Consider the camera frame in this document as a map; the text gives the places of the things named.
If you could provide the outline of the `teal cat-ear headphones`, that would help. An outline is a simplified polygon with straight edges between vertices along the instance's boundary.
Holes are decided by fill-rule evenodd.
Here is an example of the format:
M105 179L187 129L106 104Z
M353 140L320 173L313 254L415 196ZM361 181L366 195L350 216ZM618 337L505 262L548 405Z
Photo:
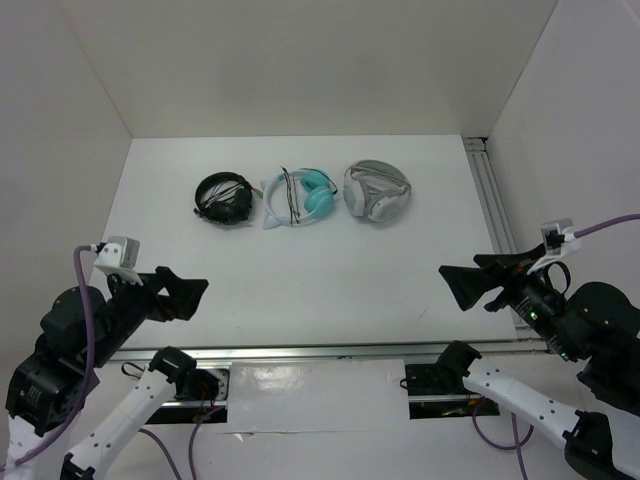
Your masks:
M319 221L332 213L338 193L331 178L324 171L313 168L287 170L282 167L278 175L263 180L261 187L265 209L264 230L280 226L300 227ZM280 187L285 190L286 215L278 215L272 203L273 195Z

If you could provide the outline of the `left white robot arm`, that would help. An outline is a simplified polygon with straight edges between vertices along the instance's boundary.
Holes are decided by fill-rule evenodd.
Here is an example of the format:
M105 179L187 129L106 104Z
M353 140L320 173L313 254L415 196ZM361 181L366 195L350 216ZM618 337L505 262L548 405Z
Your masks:
M168 267L139 282L107 277L111 297L87 285L60 294L41 321L34 352L14 371L9 416L8 479L101 479L137 431L167 400L196 390L196 361L175 347L158 350L125 400L86 440L70 446L71 427L103 367L146 320L190 320L209 286Z

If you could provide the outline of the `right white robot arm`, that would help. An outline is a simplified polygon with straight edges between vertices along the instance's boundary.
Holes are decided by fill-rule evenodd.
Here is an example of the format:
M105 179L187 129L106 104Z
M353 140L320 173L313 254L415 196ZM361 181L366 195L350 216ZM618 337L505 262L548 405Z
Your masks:
M588 282L571 296L556 290L559 264L543 245L511 255L478 254L471 267L443 265L440 275L467 311L497 290L488 312L512 309L566 362L582 363L578 381L603 409L589 412L554 400L495 368L479 351L451 342L439 356L441 388L462 388L506 408L563 452L585 479L639 476L639 310L618 288Z

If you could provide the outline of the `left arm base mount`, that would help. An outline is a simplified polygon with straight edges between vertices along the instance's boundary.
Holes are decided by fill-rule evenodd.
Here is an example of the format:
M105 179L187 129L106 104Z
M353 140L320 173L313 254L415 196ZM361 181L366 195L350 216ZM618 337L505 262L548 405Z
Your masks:
M166 401L146 424L195 425L204 416L205 424L226 423L229 387L229 367L198 368L183 389Z

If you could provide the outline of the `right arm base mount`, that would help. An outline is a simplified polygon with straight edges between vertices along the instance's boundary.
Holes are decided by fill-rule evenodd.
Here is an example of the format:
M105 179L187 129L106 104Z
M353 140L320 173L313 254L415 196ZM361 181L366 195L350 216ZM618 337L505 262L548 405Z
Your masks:
M474 413L479 416L499 414L495 402L459 385L447 384L441 374L444 370L435 363L405 365L405 375L399 386L408 395L412 420L463 418Z

